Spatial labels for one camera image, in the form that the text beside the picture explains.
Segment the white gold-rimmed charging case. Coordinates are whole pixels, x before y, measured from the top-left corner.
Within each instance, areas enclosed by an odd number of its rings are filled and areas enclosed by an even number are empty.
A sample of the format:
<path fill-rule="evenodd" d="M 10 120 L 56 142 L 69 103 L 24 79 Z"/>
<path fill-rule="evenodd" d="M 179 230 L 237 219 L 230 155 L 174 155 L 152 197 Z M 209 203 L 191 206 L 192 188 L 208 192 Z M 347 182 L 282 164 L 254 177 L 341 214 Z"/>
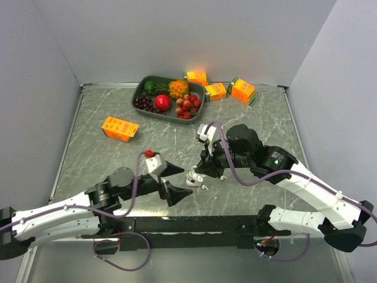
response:
<path fill-rule="evenodd" d="M 190 187 L 201 187 L 203 184 L 203 177 L 194 171 L 189 171 L 186 174 L 186 185 Z"/>

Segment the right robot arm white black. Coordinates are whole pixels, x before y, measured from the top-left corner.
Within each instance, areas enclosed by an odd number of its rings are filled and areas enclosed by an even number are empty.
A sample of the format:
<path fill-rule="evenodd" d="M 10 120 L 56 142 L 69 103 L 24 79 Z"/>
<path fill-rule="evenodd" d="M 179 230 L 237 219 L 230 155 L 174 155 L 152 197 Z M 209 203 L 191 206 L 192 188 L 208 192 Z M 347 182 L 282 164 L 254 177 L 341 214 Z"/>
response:
<path fill-rule="evenodd" d="M 257 133 L 245 124 L 235 125 L 227 132 L 222 131 L 217 121 L 201 124 L 196 137 L 204 144 L 196 173 L 221 178 L 224 170 L 230 169 L 243 186 L 267 181 L 315 209 L 315 212 L 304 212 L 265 205 L 257 220 L 262 234 L 278 231 L 306 234 L 322 238 L 343 252 L 367 246 L 365 223 L 369 218 L 376 218 L 370 202 L 346 197 L 316 177 L 285 149 L 264 145 Z"/>

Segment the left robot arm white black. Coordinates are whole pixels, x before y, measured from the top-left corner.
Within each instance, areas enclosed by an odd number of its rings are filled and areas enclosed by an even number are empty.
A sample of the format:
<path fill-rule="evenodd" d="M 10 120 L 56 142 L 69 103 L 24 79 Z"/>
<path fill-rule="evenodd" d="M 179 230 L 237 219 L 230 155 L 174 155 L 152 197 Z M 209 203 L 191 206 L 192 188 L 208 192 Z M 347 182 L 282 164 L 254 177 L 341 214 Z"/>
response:
<path fill-rule="evenodd" d="M 30 210 L 1 209 L 1 259 L 8 260 L 25 254 L 30 248 L 56 239 L 78 235 L 115 233 L 117 215 L 122 200 L 131 203 L 139 196 L 157 192 L 169 206 L 174 206 L 193 192 L 173 186 L 164 176 L 184 170 L 171 163 L 162 174 L 135 176 L 121 167 L 105 180 L 66 200 Z"/>

